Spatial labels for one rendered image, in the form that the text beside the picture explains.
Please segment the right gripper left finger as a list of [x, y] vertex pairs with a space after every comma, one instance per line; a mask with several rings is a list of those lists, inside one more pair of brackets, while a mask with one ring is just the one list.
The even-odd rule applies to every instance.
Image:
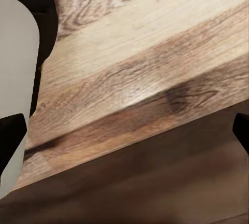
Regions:
[[27, 133], [22, 113], [0, 119], [0, 176]]

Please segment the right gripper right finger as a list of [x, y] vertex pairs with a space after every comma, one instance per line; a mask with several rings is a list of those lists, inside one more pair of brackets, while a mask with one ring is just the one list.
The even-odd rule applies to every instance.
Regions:
[[232, 131], [249, 155], [249, 115], [237, 113]]

